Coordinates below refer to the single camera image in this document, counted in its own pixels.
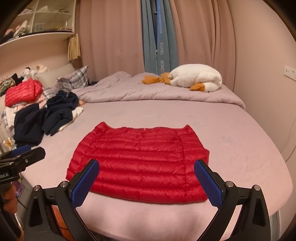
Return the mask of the person's hand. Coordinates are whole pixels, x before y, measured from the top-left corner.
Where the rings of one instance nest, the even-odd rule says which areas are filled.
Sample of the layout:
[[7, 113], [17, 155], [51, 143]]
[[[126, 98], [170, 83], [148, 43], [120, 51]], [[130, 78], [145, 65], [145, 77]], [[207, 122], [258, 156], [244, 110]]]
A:
[[3, 206], [4, 211], [10, 214], [15, 214], [18, 210], [15, 185], [12, 184], [4, 193], [4, 199], [7, 201]]

